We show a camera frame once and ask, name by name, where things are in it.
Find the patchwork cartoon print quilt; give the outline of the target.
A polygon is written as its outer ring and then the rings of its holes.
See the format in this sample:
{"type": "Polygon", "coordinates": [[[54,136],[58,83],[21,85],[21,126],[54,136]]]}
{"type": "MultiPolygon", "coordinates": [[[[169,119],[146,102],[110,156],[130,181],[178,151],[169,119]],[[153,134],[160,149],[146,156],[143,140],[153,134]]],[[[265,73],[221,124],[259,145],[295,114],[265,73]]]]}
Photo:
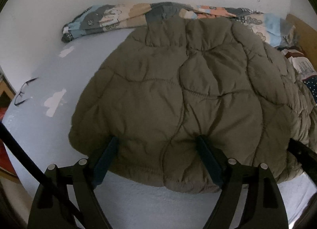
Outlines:
{"type": "Polygon", "coordinates": [[[183,19],[215,19],[225,17],[238,21],[275,48],[298,44],[296,27],[272,13],[240,7],[215,7],[176,2],[94,5],[76,16],[62,28],[62,42],[79,37],[123,28],[147,26],[150,22],[179,16],[183,19]]]}

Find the olive green puffer jacket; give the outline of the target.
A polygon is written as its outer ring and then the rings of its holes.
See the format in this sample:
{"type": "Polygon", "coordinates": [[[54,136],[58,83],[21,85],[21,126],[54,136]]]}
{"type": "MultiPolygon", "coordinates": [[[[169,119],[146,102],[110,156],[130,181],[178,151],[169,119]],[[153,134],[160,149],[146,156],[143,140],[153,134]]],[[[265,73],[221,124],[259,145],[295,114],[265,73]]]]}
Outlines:
{"type": "Polygon", "coordinates": [[[110,171],[181,193],[218,190],[198,135],[241,164],[266,163],[279,183],[302,173],[295,139],[316,150],[316,104],[277,49],[227,19],[152,22],[128,35],[96,71],[72,116],[84,155],[119,138],[110,171]]]}

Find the wooden headboard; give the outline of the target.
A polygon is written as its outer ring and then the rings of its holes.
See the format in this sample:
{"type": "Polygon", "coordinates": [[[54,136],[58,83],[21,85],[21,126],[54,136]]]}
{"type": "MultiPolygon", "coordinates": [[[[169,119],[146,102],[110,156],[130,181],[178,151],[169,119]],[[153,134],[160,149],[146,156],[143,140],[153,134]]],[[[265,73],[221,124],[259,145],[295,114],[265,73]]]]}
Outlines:
{"type": "Polygon", "coordinates": [[[316,70],[316,30],[292,14],[288,14],[286,20],[296,27],[296,31],[299,34],[299,45],[316,70]]]}

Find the black rimmed eyeglasses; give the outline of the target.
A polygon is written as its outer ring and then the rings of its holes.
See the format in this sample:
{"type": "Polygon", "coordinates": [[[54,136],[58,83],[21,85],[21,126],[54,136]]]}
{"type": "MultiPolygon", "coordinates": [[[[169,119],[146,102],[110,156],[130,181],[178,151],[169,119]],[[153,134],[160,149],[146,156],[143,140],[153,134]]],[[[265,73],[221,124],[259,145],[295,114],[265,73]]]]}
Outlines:
{"type": "Polygon", "coordinates": [[[25,98],[25,90],[27,88],[27,86],[29,86],[32,82],[36,81],[37,79],[39,79],[38,77],[36,78],[32,78],[27,80],[25,83],[23,83],[23,85],[21,86],[19,92],[16,94],[15,98],[14,98],[14,106],[19,107],[20,105],[22,105],[23,103],[25,103],[28,98],[25,98]]]}

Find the navy star print pillow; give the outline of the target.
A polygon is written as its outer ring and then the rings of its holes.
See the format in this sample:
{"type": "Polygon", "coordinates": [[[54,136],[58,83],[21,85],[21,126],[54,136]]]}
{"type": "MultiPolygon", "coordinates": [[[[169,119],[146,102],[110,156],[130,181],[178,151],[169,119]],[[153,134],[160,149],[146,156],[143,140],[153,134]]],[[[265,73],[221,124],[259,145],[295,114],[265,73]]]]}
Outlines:
{"type": "Polygon", "coordinates": [[[304,79],[303,83],[310,90],[315,103],[317,103],[317,75],[313,75],[304,79]]]}

